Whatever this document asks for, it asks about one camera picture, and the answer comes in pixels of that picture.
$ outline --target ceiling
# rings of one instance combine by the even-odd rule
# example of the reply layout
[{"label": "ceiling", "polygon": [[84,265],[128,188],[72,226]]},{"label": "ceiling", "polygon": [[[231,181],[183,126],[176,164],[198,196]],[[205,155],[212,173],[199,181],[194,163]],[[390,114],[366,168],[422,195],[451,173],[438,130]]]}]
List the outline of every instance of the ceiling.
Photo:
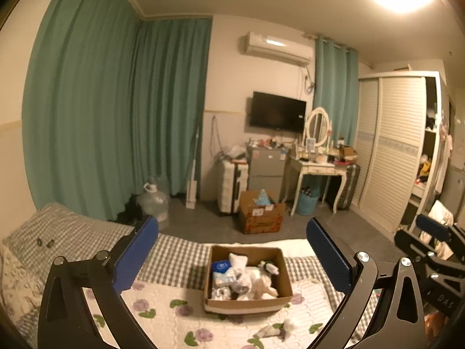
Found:
[{"label": "ceiling", "polygon": [[441,0],[405,15],[372,0],[130,0],[145,18],[229,14],[323,34],[359,51],[366,63],[443,59],[448,84],[465,86],[465,38]]}]

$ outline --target wall-mounted tv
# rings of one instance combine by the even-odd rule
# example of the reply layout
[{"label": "wall-mounted tv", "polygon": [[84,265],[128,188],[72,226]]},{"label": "wall-mounted tv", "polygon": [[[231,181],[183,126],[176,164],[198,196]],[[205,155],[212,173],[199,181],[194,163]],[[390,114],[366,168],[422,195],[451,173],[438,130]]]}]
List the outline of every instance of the wall-mounted tv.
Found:
[{"label": "wall-mounted tv", "polygon": [[253,92],[249,125],[302,133],[307,103],[290,97]]}]

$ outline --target dark suitcase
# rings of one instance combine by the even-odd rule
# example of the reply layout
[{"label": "dark suitcase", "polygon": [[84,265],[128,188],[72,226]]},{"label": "dark suitcase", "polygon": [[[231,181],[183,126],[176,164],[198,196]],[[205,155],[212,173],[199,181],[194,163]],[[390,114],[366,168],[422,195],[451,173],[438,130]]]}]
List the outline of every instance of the dark suitcase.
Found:
[{"label": "dark suitcase", "polygon": [[[350,208],[353,194],[355,192],[355,185],[357,184],[357,180],[359,178],[359,173],[360,173],[359,165],[350,164],[347,166],[347,181],[342,191],[341,197],[339,198],[339,202],[338,202],[339,210],[348,210]],[[331,206],[331,208],[333,208],[334,206],[334,200],[336,199],[336,195],[338,194],[340,184],[341,184],[340,177],[330,177],[328,193],[326,195],[326,201],[328,202],[328,205]]]}]

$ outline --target sliding wardrobe door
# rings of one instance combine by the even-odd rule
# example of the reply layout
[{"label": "sliding wardrobe door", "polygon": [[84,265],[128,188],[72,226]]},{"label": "sliding wardrobe door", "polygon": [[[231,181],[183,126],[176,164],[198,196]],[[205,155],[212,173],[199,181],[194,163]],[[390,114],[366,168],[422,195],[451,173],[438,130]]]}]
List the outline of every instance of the sliding wardrobe door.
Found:
[{"label": "sliding wardrobe door", "polygon": [[355,151],[358,153],[357,164],[360,166],[359,178],[353,195],[353,203],[357,206],[362,196],[373,152],[378,119],[378,88],[378,79],[360,81],[359,119],[354,144]]},{"label": "sliding wardrobe door", "polygon": [[425,78],[380,79],[378,116],[360,209],[394,233],[407,207],[423,149]]}]

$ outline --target teal curtain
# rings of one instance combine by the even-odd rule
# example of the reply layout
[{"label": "teal curtain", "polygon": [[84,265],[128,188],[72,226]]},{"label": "teal curtain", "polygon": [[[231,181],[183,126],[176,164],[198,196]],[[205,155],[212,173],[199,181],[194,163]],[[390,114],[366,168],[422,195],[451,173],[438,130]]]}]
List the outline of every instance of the teal curtain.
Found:
[{"label": "teal curtain", "polygon": [[332,120],[332,140],[339,135],[352,145],[359,112],[359,59],[356,50],[338,48],[334,41],[316,40],[313,108],[322,107]]},{"label": "teal curtain", "polygon": [[201,132],[211,18],[144,22],[135,51],[132,138],[134,180],[167,176],[185,191]]},{"label": "teal curtain", "polygon": [[51,1],[22,111],[36,207],[57,201],[114,219],[149,175],[183,190],[211,20],[170,21],[143,23],[127,0]]}]

